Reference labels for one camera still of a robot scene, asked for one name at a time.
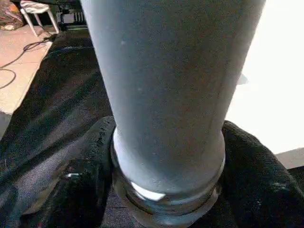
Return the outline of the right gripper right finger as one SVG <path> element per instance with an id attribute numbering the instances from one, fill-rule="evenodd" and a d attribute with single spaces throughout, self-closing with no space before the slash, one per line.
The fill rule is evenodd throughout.
<path id="1" fill-rule="evenodd" d="M 304 192 L 256 137 L 225 121 L 223 197 L 211 212 L 211 228 L 302 228 Z"/>

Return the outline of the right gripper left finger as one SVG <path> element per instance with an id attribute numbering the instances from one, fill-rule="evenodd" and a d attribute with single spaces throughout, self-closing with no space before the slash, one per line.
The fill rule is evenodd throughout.
<path id="1" fill-rule="evenodd" d="M 99 119 L 49 187 L 21 216 L 23 228 L 98 228 L 112 183 L 113 116 Z"/>

